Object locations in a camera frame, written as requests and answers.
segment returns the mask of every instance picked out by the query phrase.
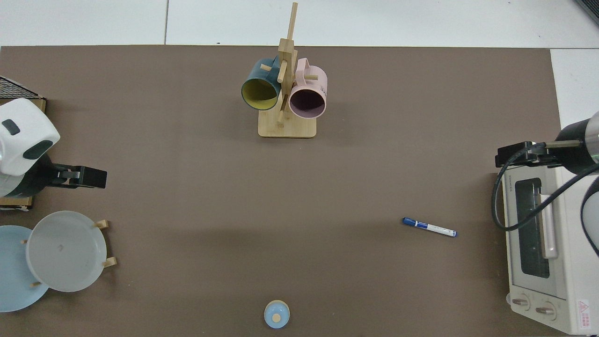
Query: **mug handle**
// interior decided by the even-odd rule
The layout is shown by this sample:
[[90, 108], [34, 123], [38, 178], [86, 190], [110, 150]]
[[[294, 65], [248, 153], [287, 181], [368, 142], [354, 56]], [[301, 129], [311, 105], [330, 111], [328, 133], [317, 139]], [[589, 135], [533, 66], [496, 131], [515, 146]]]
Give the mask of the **mug handle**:
[[298, 60], [298, 67], [295, 70], [295, 81], [297, 82], [297, 85], [305, 85], [304, 72], [308, 68], [310, 68], [310, 64], [308, 63], [307, 58]]

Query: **teal mug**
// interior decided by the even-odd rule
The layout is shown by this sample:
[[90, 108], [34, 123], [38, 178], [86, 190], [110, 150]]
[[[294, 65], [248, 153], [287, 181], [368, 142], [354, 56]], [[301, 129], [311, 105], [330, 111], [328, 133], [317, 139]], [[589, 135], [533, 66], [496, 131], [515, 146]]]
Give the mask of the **teal mug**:
[[281, 92], [281, 83], [277, 82], [279, 69], [278, 56], [256, 62], [241, 86], [241, 96], [247, 105], [258, 110], [268, 110], [277, 104]]

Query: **marker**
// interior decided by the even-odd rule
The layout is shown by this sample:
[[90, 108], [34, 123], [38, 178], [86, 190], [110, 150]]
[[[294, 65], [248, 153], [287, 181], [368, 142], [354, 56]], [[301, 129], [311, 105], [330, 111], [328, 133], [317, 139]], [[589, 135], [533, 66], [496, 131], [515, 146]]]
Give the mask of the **marker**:
[[429, 231], [433, 231], [435, 233], [445, 234], [447, 236], [452, 236], [452, 237], [458, 236], [458, 232], [455, 230], [451, 230], [451, 229], [447, 229], [447, 228], [443, 228], [443, 227], [439, 227], [439, 226], [435, 226], [435, 225], [431, 225], [431, 224], [426, 224], [424, 222], [416, 221], [414, 219], [403, 218], [401, 221], [408, 226], [414, 226], [414, 227], [426, 229]]

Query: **light blue plate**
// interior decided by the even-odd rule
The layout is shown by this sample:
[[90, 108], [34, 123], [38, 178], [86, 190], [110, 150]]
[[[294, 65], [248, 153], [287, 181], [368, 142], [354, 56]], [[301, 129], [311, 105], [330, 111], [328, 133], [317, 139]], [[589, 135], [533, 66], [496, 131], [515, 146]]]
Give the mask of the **light blue plate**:
[[28, 240], [31, 230], [21, 226], [0, 226], [0, 312], [27, 308], [40, 299], [48, 286], [30, 287], [37, 279], [29, 271], [21, 240]]
[[289, 307], [281, 300], [270, 302], [264, 309], [264, 320], [273, 329], [280, 329], [289, 321]]

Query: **warning label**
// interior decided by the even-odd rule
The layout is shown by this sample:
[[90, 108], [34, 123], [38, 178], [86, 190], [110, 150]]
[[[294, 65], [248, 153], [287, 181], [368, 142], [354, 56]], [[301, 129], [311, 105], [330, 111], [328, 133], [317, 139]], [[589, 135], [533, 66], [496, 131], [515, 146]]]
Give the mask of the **warning label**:
[[578, 326], [580, 329], [591, 328], [591, 309], [588, 300], [578, 300]]

